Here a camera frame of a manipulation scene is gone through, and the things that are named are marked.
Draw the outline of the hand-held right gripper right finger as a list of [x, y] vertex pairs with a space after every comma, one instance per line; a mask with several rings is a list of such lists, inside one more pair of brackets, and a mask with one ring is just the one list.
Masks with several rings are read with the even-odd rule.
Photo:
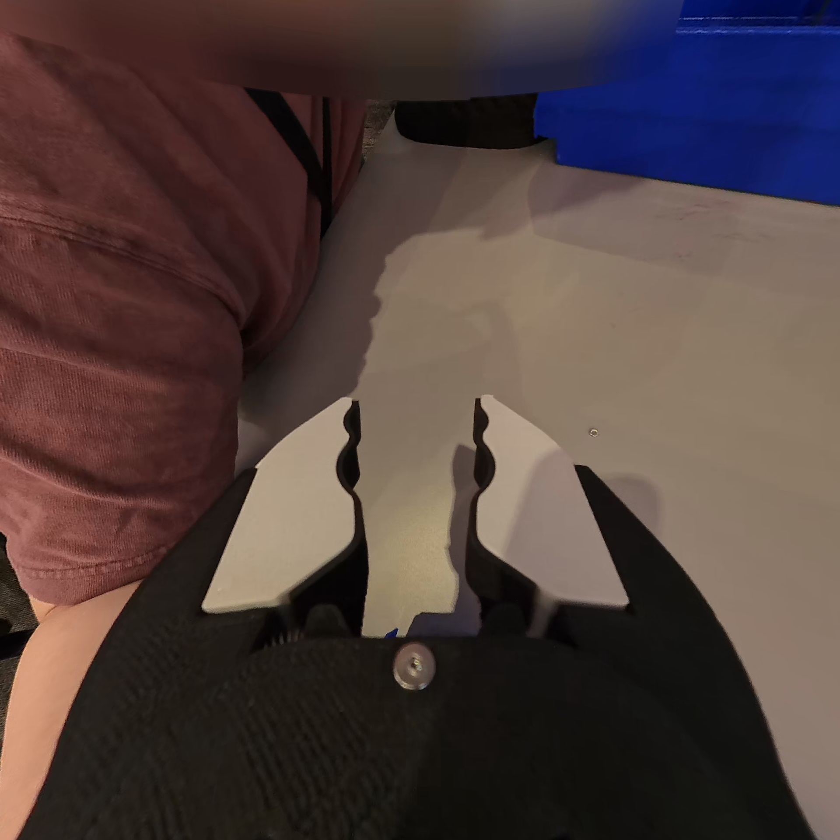
[[572, 457], [493, 395], [476, 399], [473, 434], [465, 578], [482, 627], [499, 608], [531, 636], [562, 607], [625, 611], [626, 587]]

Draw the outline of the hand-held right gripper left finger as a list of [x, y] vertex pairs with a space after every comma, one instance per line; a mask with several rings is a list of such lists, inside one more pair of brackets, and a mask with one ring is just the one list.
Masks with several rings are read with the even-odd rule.
[[358, 447], [361, 409], [345, 396], [276, 443], [257, 463], [204, 596], [207, 614], [268, 609], [287, 633], [334, 607], [360, 636], [366, 537]]

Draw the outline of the blue plastic bin with divider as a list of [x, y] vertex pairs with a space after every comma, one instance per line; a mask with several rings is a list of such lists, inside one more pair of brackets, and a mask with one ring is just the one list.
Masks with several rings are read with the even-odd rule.
[[839, 204], [839, 2], [686, 1], [643, 77], [539, 94], [560, 165]]

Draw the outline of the person's right forearm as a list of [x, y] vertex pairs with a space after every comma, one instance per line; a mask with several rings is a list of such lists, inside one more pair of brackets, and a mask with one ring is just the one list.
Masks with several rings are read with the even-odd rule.
[[38, 625], [19, 660], [7, 707], [1, 765], [1, 838], [15, 839], [32, 811], [91, 661], [140, 586], [76, 605], [30, 598]]

